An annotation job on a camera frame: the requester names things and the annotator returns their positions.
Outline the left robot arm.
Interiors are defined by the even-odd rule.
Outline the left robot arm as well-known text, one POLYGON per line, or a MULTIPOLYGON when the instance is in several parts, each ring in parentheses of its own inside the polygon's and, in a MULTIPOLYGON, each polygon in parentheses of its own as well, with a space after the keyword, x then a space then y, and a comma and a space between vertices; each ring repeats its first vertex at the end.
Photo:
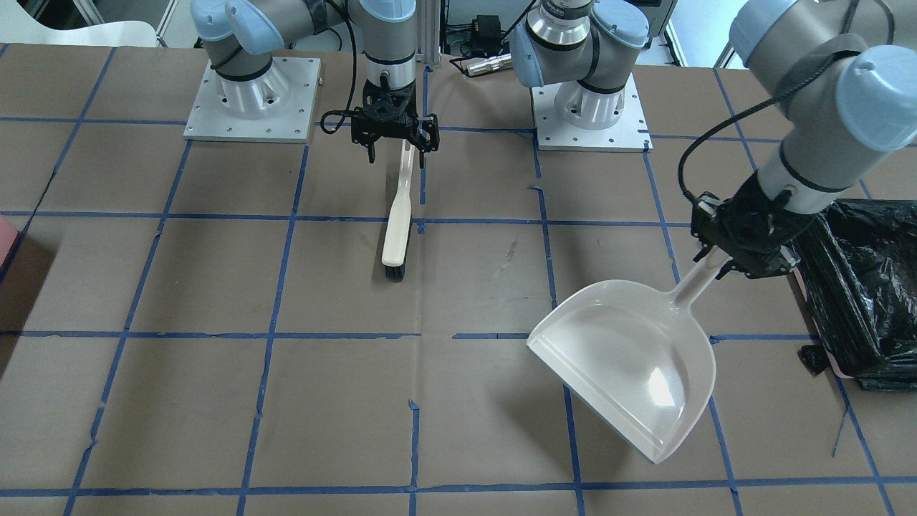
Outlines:
MULTIPOLYGON (((599 138, 635 115, 631 72, 649 40, 625 1, 537 1, 509 32, 509 62, 532 91, 538 136, 555 145, 599 138)), ((719 123, 678 162, 691 231, 718 274, 752 279, 792 271, 788 244, 838 196, 915 138, 913 1, 748 1, 731 48, 767 99, 719 123), (738 120, 776 107, 792 130, 730 197, 694 195, 688 157, 738 120)))

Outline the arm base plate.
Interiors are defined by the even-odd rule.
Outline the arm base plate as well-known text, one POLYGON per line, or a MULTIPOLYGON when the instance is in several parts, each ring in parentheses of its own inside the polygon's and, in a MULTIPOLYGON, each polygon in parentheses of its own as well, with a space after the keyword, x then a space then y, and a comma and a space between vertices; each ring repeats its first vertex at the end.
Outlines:
POLYGON ((317 57, 275 58, 264 75, 243 82, 207 69, 183 136, 213 143, 307 144, 321 71, 317 57))
POLYGON ((644 153, 654 147, 633 75, 612 94, 564 82, 532 88, 531 97, 541 151, 644 153))

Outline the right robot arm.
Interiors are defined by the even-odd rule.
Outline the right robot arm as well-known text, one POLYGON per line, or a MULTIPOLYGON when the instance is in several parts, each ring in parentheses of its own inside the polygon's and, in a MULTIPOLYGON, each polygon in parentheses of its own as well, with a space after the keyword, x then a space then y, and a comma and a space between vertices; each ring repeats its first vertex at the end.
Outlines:
POLYGON ((440 145, 436 115, 419 115, 415 1, 193 1, 190 13, 209 59, 190 140, 305 140, 312 122, 312 80, 304 58, 276 63, 273 52, 345 25, 363 34, 365 82, 344 109, 351 140, 375 159, 380 138, 400 138, 421 154, 440 145))

